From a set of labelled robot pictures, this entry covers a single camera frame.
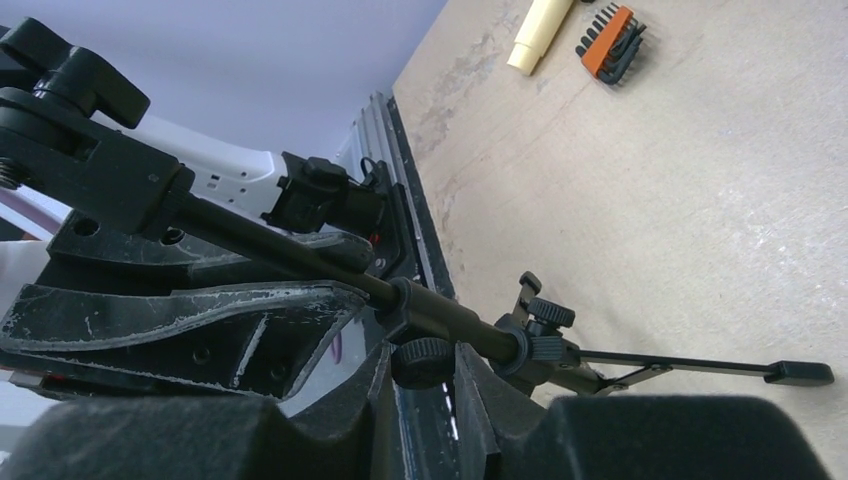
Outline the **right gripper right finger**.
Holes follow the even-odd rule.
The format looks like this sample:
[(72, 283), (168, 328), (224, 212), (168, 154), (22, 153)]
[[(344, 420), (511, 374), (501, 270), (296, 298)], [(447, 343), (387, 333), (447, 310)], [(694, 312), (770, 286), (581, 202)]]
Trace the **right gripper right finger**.
[(796, 423), (752, 397), (560, 397), (543, 407), (456, 347), (464, 479), (826, 479)]

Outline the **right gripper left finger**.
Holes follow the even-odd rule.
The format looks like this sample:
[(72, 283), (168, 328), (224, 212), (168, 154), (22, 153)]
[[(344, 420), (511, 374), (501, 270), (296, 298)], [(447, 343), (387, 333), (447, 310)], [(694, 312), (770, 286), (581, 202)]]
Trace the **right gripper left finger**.
[(66, 402), (21, 436), (5, 479), (386, 479), (394, 407), (380, 345), (288, 417), (246, 396)]

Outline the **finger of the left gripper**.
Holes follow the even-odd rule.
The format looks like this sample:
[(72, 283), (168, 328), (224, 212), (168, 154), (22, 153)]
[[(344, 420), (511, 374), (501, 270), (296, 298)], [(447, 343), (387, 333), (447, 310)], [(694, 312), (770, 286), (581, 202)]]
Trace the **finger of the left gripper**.
[(178, 229), (149, 241), (77, 211), (61, 225), (47, 253), (46, 284), (86, 292), (172, 292), (317, 278), (253, 261)]

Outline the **black tripod mic stand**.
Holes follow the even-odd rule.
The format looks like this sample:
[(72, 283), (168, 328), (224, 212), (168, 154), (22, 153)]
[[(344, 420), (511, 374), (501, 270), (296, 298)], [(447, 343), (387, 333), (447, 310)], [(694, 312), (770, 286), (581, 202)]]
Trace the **black tripod mic stand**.
[(390, 319), (398, 337), (398, 384), (425, 388), (447, 377), (446, 354), (456, 343), (472, 346), (516, 386), (552, 383), (582, 395), (623, 385), (593, 363), (630, 365), (640, 375), (671, 370), (751, 375), (770, 384), (826, 386), (822, 363), (779, 361), (753, 365), (582, 350), (561, 336), (571, 310), (539, 298), (526, 301), (530, 323), (503, 329), (468, 308), (408, 280), (384, 281), (333, 260), (229, 209), (193, 194), (195, 172), (179, 157), (125, 133), (137, 126), (148, 98), (99, 55), (69, 44), (28, 18), (6, 33), (2, 51), (37, 76), (30, 92), (1, 92), (5, 172), (64, 202), (103, 226), (150, 240), (169, 228), (213, 243), (285, 273), (335, 281), (362, 291)]

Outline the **beige microphone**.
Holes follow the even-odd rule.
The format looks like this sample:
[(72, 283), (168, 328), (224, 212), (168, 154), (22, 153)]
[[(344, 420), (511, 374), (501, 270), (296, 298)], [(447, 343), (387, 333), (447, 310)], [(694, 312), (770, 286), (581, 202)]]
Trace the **beige microphone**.
[(513, 41), (507, 65), (530, 76), (573, 4), (574, 0), (533, 0)]

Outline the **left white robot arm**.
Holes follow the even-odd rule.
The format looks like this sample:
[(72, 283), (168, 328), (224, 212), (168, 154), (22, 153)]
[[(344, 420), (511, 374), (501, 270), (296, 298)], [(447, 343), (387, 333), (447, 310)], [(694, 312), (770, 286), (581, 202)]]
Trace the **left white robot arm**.
[(13, 385), (53, 400), (300, 391), (367, 295), (361, 227), (266, 225), (300, 161), (151, 117), (51, 122), (1, 112), (1, 182), (71, 209), (1, 318)]

